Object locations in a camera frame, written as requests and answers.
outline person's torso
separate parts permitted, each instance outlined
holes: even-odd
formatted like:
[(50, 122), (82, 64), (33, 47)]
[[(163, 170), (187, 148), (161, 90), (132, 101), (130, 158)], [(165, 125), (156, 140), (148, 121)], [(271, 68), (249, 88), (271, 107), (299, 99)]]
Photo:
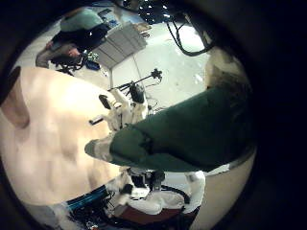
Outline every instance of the person's torso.
[(60, 30), (63, 32), (90, 30), (102, 23), (104, 23), (103, 19), (96, 12), (84, 9), (71, 17), (62, 19)]

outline hair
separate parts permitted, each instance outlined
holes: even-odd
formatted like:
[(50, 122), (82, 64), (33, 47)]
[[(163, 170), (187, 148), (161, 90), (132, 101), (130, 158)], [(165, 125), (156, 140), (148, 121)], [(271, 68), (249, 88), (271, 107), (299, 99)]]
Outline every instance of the hair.
[(236, 100), (247, 99), (252, 90), (241, 62), (219, 48), (213, 48), (209, 55), (204, 72), (205, 87), (223, 88)]

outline hand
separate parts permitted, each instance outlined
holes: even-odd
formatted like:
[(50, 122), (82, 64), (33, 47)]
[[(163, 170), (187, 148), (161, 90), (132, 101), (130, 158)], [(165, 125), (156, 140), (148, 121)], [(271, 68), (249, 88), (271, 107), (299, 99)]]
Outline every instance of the hand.
[(54, 42), (53, 42), (52, 40), (51, 40), (51, 41), (48, 41), (47, 44), (46, 44), (45, 49), (46, 49), (46, 50), (49, 50), (49, 49), (52, 47), (53, 44), (54, 44)]
[(214, 47), (209, 51), (209, 59), (205, 64), (204, 71), (204, 86), (212, 87), (218, 81), (237, 81), (249, 87), (248, 78), (242, 64), (235, 57), (228, 54), (226, 51)]
[(75, 58), (75, 57), (79, 56), (80, 53), (79, 53), (79, 51), (77, 50), (77, 48), (73, 48), (73, 49), (71, 49), (70, 51), (68, 51), (67, 55), (68, 55), (69, 57)]

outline blue object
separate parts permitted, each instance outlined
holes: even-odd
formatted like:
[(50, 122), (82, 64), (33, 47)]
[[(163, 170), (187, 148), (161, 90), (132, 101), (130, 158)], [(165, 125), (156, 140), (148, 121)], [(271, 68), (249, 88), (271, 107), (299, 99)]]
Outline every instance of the blue object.
[(116, 20), (109, 20), (108, 25), (110, 28), (116, 27), (118, 25)]
[(106, 186), (103, 185), (102, 187), (90, 192), (89, 194), (82, 195), (82, 196), (79, 196), (77, 198), (67, 201), (68, 208), (70, 210), (74, 210), (74, 209), (83, 207), (85, 204), (90, 203), (91, 201), (97, 198), (105, 197), (106, 195), (107, 195)]
[(85, 66), (87, 69), (96, 70), (96, 71), (101, 69), (100, 64), (92, 60), (88, 60)]

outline black frame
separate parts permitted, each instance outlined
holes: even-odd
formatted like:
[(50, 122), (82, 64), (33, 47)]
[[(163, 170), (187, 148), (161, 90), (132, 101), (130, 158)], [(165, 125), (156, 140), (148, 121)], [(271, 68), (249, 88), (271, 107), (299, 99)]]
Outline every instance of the black frame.
[[(43, 29), (87, 0), (2, 0), (0, 3), (0, 104), (23, 49)], [(214, 229), (294, 229), (302, 216), (300, 176), (304, 152), (301, 88), (306, 45), (305, 1), (171, 0), (200, 23), (216, 23), (228, 47), (244, 63), (254, 89), (258, 155), (251, 178), (231, 211)], [(16, 199), (0, 167), (1, 229), (38, 229)]]

